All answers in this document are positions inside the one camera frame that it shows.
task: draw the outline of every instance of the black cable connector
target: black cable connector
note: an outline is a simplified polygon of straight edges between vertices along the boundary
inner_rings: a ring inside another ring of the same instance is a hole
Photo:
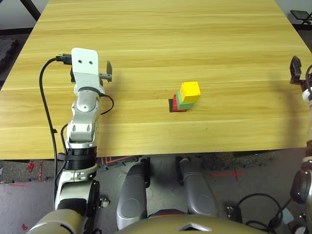
[[[58,62],[65,65],[72,65],[72,56],[69,54],[59,54],[55,57]]]

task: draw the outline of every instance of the wooden table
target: wooden table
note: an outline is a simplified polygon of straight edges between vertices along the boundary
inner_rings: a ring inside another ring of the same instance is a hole
[[[305,146],[308,107],[289,65],[297,55],[305,72],[311,53],[273,0],[50,0],[0,92],[1,159],[53,157],[39,71],[73,47],[97,50],[101,72],[106,60],[114,68],[99,156]],[[43,78],[58,131],[72,117],[69,72],[55,62]],[[169,113],[194,80],[196,105]]]

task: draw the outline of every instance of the black cable on floor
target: black cable on floor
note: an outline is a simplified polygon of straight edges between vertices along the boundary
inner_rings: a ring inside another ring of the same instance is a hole
[[[44,95],[44,90],[43,90],[43,84],[42,84],[42,79],[43,79],[43,73],[44,70],[47,68],[47,66],[51,63],[56,61],[56,58],[51,58],[49,59],[44,66],[41,68],[40,70],[40,75],[39,75],[39,88],[40,88],[40,94],[41,94],[41,98],[42,98],[42,102],[43,102],[43,106],[44,106],[44,110],[45,113],[47,115],[47,119],[48,119],[48,123],[49,123],[49,128],[50,128],[50,133],[51,133],[51,138],[52,138],[52,144],[53,144],[53,151],[54,151],[54,179],[57,176],[58,173],[58,152],[57,152],[57,144],[55,141],[55,133],[57,133],[56,129],[53,128],[52,125],[52,121],[51,121],[51,117],[50,117],[50,113],[49,113],[49,109],[48,109],[48,105],[47,105],[47,101],[45,99],[45,95]],[[53,192],[53,201],[55,201],[56,198],[56,187],[54,186],[54,192]]]
[[[268,195],[268,194],[262,194],[262,193],[257,193],[257,194],[250,194],[244,198],[242,198],[237,204],[236,204],[236,207],[238,207],[243,201],[247,200],[248,198],[250,197],[253,197],[253,196],[265,196],[265,197],[268,197],[270,198],[278,207],[278,212],[276,213],[276,215],[269,221],[268,224],[264,224],[262,222],[259,222],[259,221],[256,221],[256,220],[249,220],[247,221],[245,224],[250,226],[250,227],[253,227],[253,228],[256,228],[256,229],[259,229],[259,230],[262,230],[262,231],[266,231],[268,233],[276,233],[275,232],[275,229],[278,228],[280,226],[280,224],[282,223],[282,220],[283,220],[283,210],[289,205],[289,203],[291,202],[291,198],[285,203],[285,205],[283,207],[280,206],[280,204],[277,202],[277,200]],[[260,225],[262,226],[263,228],[257,228],[257,227],[254,227],[252,226],[251,224],[257,224],[257,225]]]

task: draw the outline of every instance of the black cable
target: black cable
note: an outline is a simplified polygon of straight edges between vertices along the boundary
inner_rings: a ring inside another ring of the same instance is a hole
[[[107,97],[107,98],[109,98],[112,101],[112,106],[107,111],[104,111],[103,113],[101,113],[101,115],[106,114],[107,112],[110,112],[113,109],[114,105],[115,105],[114,100],[111,98],[111,96],[109,96],[107,94],[104,94],[104,97]]]
[[[312,68],[312,64],[308,67],[307,72],[306,72],[306,84],[307,84],[308,91],[310,93],[309,97],[312,95],[312,90],[311,90],[311,86],[310,86],[310,82],[309,82],[309,72],[310,72],[311,68]]]
[[[59,177],[59,175],[61,174],[61,172],[63,171],[65,165],[66,165],[66,161],[63,162],[62,167],[60,168],[60,170],[59,170],[57,176],[56,176],[55,179],[54,179],[54,187],[56,187],[56,188],[59,186],[59,185],[58,185],[58,177]]]
[[[52,144],[53,144],[53,151],[54,151],[54,179],[57,176],[58,173],[58,152],[57,152],[57,144],[55,142],[55,133],[57,132],[52,125],[52,121],[51,121],[51,117],[50,117],[50,113],[49,113],[49,109],[48,109],[48,105],[47,105],[47,101],[45,99],[45,95],[44,95],[44,90],[43,90],[43,85],[42,85],[42,78],[43,78],[43,73],[44,70],[46,69],[46,67],[51,63],[56,61],[56,58],[51,58],[49,59],[44,66],[41,68],[40,71],[40,75],[39,75],[39,88],[40,88],[40,94],[41,94],[41,98],[42,98],[42,102],[43,102],[43,106],[45,109],[45,113],[47,115],[47,119],[48,119],[48,123],[49,123],[49,128],[50,128],[50,133],[51,133],[51,138],[52,138]],[[53,200],[55,201],[56,198],[56,187],[54,186],[54,192],[53,192]]]
[[[289,205],[289,203],[291,202],[291,198],[285,203],[285,205],[283,207],[280,206],[280,204],[277,202],[277,200],[268,195],[268,194],[262,194],[262,193],[257,193],[257,194],[250,194],[248,196],[245,196],[244,198],[242,198],[237,204],[236,204],[236,207],[238,207],[243,201],[247,200],[248,198],[250,197],[253,197],[253,196],[266,196],[268,198],[270,198],[271,200],[274,201],[274,203],[277,205],[278,207],[278,212],[276,213],[276,215],[269,221],[268,225],[262,223],[262,222],[259,222],[259,221],[256,221],[256,220],[249,220],[247,221],[245,224],[250,226],[250,227],[253,227],[253,228],[256,228],[256,229],[259,229],[259,230],[262,230],[262,231],[266,231],[268,233],[275,233],[275,229],[278,228],[280,226],[280,224],[282,223],[282,220],[283,220],[283,210]],[[263,229],[262,228],[257,228],[257,227],[254,227],[252,226],[251,224],[258,224],[262,227],[264,227]]]
[[[68,125],[68,123],[66,123],[63,127],[62,127],[62,129],[61,129],[61,131],[60,131],[60,137],[61,137],[61,139],[62,139],[62,144],[63,144],[63,148],[64,148],[64,153],[65,154],[67,154],[67,149],[66,149],[66,145],[65,145],[65,139],[64,139],[64,130],[65,130],[65,128],[67,127],[67,125]]]

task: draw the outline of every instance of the red block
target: red block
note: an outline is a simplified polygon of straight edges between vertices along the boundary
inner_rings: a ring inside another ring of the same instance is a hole
[[[177,105],[176,105],[176,94],[174,95],[174,98],[173,98],[172,110],[173,110],[174,112],[186,112],[186,110],[179,110],[179,109],[177,108]]]

